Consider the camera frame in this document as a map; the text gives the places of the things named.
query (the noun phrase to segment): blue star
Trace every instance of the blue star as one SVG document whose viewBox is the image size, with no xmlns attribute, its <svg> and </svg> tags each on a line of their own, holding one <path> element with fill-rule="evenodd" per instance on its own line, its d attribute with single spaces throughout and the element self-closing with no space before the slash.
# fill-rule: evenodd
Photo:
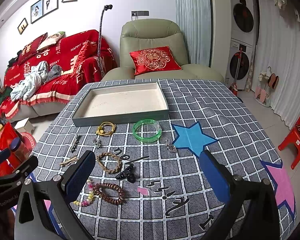
<svg viewBox="0 0 300 240">
<path fill-rule="evenodd" d="M 172 144 L 178 149 L 189 149 L 198 158 L 205 146 L 218 141 L 204 134 L 199 122 L 196 122 L 190 127 L 173 124 L 172 128 L 177 133 L 177 137 Z"/>
</svg>

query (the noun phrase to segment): colorful bead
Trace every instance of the colorful bead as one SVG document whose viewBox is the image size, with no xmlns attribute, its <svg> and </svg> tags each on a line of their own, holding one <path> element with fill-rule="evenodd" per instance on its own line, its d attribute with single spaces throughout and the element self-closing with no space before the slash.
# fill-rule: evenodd
<svg viewBox="0 0 300 240">
<path fill-rule="evenodd" d="M 89 189 L 91 189 L 91 190 L 89 190 L 87 199 L 82 202 L 76 200 L 73 202 L 75 205 L 86 207 L 86 206 L 89 206 L 92 204 L 93 199 L 94 199 L 94 192 L 93 192 L 94 185 L 92 184 L 90 179 L 87 179 L 87 185 L 88 185 Z"/>
</svg>

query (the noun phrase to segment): red plastic stool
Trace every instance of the red plastic stool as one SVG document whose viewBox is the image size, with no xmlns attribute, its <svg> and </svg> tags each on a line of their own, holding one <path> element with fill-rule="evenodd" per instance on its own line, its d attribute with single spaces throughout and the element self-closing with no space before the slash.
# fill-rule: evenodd
<svg viewBox="0 0 300 240">
<path fill-rule="evenodd" d="M 289 143 L 293 143 L 298 150 L 298 155 L 294 159 L 293 163 L 291 164 L 291 169 L 294 169 L 295 166 L 300 161 L 300 132 L 298 131 L 296 125 L 300 125 L 300 117 L 296 124 L 291 129 L 290 133 L 287 137 L 283 140 L 283 142 L 278 146 L 278 149 L 282 151 Z"/>
</svg>

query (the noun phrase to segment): wall outlet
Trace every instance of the wall outlet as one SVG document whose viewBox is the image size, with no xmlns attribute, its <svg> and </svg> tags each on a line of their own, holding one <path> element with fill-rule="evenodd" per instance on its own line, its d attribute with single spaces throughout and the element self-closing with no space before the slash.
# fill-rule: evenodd
<svg viewBox="0 0 300 240">
<path fill-rule="evenodd" d="M 131 16 L 149 16 L 149 11 L 131 11 Z"/>
</svg>

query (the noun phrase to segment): red sofa cover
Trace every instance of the red sofa cover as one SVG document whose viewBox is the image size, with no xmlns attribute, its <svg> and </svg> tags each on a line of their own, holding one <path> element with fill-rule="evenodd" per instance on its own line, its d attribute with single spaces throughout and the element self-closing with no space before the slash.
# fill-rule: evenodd
<svg viewBox="0 0 300 240">
<path fill-rule="evenodd" d="M 31 71 L 31 66 L 38 65 L 43 60 L 48 62 L 49 68 L 58 64 L 63 71 L 71 68 L 74 70 L 42 85 L 27 100 L 12 102 L 10 97 L 5 99 L 0 106 L 0 116 L 5 114 L 8 119 L 14 117 L 19 111 L 20 104 L 28 106 L 46 102 L 67 104 L 85 84 L 99 82 L 102 77 L 97 63 L 98 37 L 99 33 L 96 30 L 74 34 L 60 39 L 56 45 L 37 53 L 22 64 L 9 68 L 4 77 L 4 86 L 12 88 L 24 80 L 24 74 Z M 105 73 L 117 67 L 112 51 L 103 37 L 100 57 Z"/>
</svg>

